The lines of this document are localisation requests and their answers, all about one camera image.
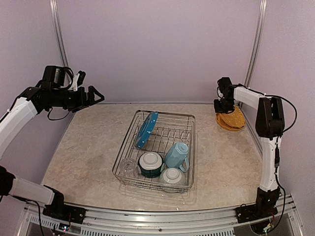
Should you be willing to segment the yellow speckled plate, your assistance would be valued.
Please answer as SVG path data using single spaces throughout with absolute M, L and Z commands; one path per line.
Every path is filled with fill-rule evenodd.
M 231 127 L 224 123 L 222 120 L 216 120 L 217 124 L 223 128 L 224 130 L 231 131 L 231 132 L 236 132 L 236 131 L 241 131 L 242 129 L 245 128 L 245 126 L 238 128 L 238 127 Z
M 246 125 L 244 114 L 238 106 L 234 106 L 234 111 L 230 114 L 216 113 L 216 120 L 222 120 L 231 127 L 241 128 Z

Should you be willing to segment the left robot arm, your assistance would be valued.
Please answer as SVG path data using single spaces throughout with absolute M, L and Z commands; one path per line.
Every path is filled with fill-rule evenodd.
M 59 107 L 76 113 L 104 101 L 104 95 L 95 87 L 85 89 L 82 86 L 85 76 L 83 71 L 74 74 L 69 67 L 46 66 L 36 86 L 26 88 L 18 95 L 0 119 L 0 153 L 4 154 L 16 135 L 42 111 L 50 112 Z M 16 177 L 5 167 L 0 168 L 0 195 L 49 205 L 49 210 L 59 219 L 69 214 L 68 206 L 55 199 L 55 190 Z

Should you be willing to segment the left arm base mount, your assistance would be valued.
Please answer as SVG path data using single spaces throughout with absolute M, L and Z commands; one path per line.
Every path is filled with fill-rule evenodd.
M 45 205 L 43 214 L 69 223 L 82 224 L 86 209 L 64 203 L 63 195 L 55 195 L 50 205 Z

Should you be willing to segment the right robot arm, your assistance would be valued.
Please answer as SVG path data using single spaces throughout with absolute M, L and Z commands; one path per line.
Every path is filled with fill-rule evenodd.
M 235 102 L 256 109 L 255 129 L 262 145 L 262 175 L 257 189 L 256 200 L 251 205 L 235 209 L 239 223 L 254 221 L 276 215 L 276 203 L 285 189 L 279 183 L 281 141 L 285 127 L 283 97 L 266 95 L 242 84 L 232 84 L 229 77 L 218 80 L 218 98 L 214 109 L 219 114 L 234 112 Z

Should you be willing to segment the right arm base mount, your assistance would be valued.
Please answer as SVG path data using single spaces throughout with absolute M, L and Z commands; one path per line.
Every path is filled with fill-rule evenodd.
M 235 213 L 238 223 L 245 223 L 276 215 L 278 213 L 278 210 L 274 204 L 255 203 L 252 205 L 242 204 L 235 209 Z

